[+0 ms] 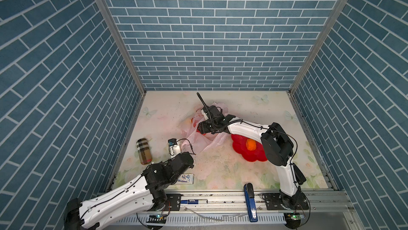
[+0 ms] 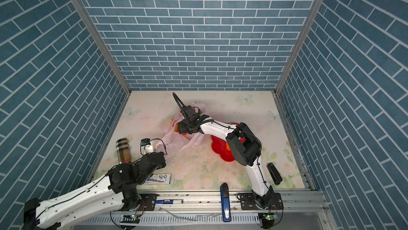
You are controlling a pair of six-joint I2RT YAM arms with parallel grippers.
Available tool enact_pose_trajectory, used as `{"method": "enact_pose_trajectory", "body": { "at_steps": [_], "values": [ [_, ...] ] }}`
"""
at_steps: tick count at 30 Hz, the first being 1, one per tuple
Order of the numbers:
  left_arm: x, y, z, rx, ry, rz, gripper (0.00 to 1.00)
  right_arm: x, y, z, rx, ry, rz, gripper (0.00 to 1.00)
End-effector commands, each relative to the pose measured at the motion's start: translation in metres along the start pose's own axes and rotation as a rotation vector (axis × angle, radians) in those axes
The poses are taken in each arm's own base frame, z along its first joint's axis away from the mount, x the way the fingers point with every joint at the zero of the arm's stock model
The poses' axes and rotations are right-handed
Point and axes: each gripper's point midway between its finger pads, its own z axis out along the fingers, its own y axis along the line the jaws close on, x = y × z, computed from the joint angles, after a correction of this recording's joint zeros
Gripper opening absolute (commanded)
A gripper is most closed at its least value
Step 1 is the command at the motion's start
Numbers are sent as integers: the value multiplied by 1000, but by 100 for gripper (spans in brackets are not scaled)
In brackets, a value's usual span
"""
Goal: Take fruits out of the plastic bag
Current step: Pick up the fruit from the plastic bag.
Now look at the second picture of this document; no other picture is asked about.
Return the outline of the pink plastic fruit bag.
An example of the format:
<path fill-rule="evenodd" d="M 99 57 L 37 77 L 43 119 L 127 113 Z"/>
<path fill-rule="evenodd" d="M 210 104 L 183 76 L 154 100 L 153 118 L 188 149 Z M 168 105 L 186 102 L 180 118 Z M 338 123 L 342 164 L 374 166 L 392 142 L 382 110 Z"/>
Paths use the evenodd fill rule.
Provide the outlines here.
<path fill-rule="evenodd" d="M 205 138 L 205 135 L 202 133 L 180 134 L 177 124 L 182 120 L 184 120 L 184 117 L 180 110 L 178 110 L 176 113 L 169 115 L 159 126 L 163 134 L 161 140 L 166 146 L 166 158 L 170 158 L 183 150 L 201 145 Z"/>

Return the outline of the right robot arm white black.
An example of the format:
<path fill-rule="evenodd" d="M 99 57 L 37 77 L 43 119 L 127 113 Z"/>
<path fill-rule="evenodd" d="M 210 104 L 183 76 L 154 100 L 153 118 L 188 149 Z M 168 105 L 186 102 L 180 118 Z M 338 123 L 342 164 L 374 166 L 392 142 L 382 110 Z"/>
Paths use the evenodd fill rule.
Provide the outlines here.
<path fill-rule="evenodd" d="M 183 120 L 177 123 L 180 134 L 202 133 L 226 141 L 234 159 L 246 169 L 256 206 L 260 209 L 284 209 L 280 194 L 273 190 L 265 177 L 260 157 L 262 144 L 245 123 L 217 122 L 199 110 L 195 111 L 194 106 L 181 102 L 178 106 L 183 116 Z"/>

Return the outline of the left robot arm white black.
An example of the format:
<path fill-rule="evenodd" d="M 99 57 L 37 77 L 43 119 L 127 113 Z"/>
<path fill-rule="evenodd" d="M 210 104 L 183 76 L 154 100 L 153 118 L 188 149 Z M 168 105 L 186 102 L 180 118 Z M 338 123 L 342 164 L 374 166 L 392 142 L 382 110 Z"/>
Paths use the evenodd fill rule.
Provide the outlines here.
<path fill-rule="evenodd" d="M 113 166 L 100 178 L 62 196 L 24 204 L 24 230 L 65 230 L 89 218 L 144 206 L 137 186 L 164 168 L 165 154 L 151 152 L 134 163 Z"/>

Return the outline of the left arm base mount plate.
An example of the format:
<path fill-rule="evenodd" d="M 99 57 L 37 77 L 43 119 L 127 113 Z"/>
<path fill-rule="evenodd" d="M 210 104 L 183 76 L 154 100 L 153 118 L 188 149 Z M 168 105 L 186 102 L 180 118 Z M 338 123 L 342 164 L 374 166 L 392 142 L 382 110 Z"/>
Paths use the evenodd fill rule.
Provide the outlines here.
<path fill-rule="evenodd" d="M 156 206 L 156 200 L 158 195 L 155 193 L 146 193 L 140 195 L 140 209 L 141 212 L 153 212 Z"/>

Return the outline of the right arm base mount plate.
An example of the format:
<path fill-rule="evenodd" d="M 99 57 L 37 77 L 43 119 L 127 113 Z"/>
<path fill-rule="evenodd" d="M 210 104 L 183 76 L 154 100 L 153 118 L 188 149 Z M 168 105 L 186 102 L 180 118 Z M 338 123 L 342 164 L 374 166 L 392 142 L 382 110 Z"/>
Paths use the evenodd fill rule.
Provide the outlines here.
<path fill-rule="evenodd" d="M 283 201 L 279 193 L 256 195 L 254 192 L 238 193 L 237 198 L 242 210 L 283 210 Z"/>

